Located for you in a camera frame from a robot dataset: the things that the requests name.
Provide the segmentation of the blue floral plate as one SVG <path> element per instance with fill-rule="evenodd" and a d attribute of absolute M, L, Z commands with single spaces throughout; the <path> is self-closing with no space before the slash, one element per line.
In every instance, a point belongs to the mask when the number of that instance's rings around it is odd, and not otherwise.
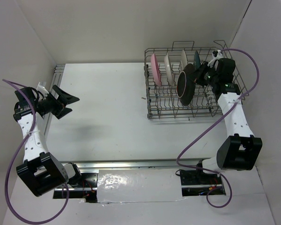
<path fill-rule="evenodd" d="M 200 56 L 199 56 L 198 51 L 195 51 L 195 53 L 194 53 L 193 66 L 194 66 L 195 70 L 197 70 L 201 66 L 201 61 L 200 61 Z"/>

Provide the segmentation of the brown rimmed cream plate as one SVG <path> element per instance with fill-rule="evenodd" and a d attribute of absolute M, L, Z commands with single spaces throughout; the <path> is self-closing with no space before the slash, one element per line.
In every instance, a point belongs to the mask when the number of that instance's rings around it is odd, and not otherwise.
<path fill-rule="evenodd" d="M 185 66 L 178 77 L 177 95 L 183 106 L 188 106 L 194 96 L 195 83 L 191 80 L 195 67 L 192 63 Z"/>

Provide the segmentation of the cream plate with tree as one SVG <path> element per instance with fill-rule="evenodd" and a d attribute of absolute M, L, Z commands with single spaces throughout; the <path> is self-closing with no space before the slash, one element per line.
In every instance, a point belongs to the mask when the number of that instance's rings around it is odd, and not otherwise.
<path fill-rule="evenodd" d="M 188 65 L 187 55 L 185 50 L 182 50 L 180 56 L 180 71 L 182 72 L 187 65 Z"/>

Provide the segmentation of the pink plate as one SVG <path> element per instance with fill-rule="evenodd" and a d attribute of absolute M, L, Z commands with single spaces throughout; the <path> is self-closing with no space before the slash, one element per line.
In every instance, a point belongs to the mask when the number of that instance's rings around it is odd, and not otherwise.
<path fill-rule="evenodd" d="M 157 86 L 161 86 L 162 85 L 161 75 L 160 75 L 159 65 L 155 53 L 151 55 L 150 62 L 151 62 L 151 70 L 152 70 L 154 82 Z"/>

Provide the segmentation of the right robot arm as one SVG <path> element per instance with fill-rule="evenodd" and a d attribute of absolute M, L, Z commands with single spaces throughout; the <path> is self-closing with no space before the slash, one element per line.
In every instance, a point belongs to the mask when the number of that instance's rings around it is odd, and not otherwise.
<path fill-rule="evenodd" d="M 211 65 L 205 72 L 204 79 L 212 87 L 223 113 L 227 139 L 216 156 L 203 160 L 202 168 L 195 172 L 195 179 L 200 184 L 207 183 L 211 174 L 224 170 L 251 170 L 262 148 L 261 138 L 255 137 L 246 120 L 239 86 L 232 82 L 235 61 L 221 58 L 214 60 Z"/>

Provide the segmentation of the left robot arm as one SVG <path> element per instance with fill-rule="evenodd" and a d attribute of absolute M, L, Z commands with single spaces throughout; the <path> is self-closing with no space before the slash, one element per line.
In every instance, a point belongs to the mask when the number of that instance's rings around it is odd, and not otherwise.
<path fill-rule="evenodd" d="M 74 163 L 62 165 L 48 150 L 44 134 L 44 116 L 53 114 L 61 119 L 72 109 L 68 104 L 79 101 L 57 85 L 52 89 L 55 97 L 46 88 L 38 86 L 24 87 L 15 91 L 18 102 L 14 107 L 14 119 L 22 129 L 23 137 L 28 137 L 24 145 L 23 163 L 17 166 L 17 175 L 37 197 L 67 183 L 78 187 L 83 182 L 83 175 Z"/>

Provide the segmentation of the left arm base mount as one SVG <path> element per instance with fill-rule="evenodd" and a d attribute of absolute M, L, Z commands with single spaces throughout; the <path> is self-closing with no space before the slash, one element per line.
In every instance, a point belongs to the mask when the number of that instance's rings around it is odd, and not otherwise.
<path fill-rule="evenodd" d="M 81 199 L 86 203 L 97 203 L 98 172 L 86 171 L 75 175 L 68 182 L 69 199 Z"/>

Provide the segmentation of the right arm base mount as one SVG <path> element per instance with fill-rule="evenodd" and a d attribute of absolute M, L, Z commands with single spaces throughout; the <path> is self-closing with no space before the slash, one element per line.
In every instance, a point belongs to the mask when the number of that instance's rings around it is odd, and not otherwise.
<path fill-rule="evenodd" d="M 206 174 L 201 170 L 179 169 L 175 175 L 180 178 L 182 196 L 225 195 L 222 180 L 216 174 Z"/>

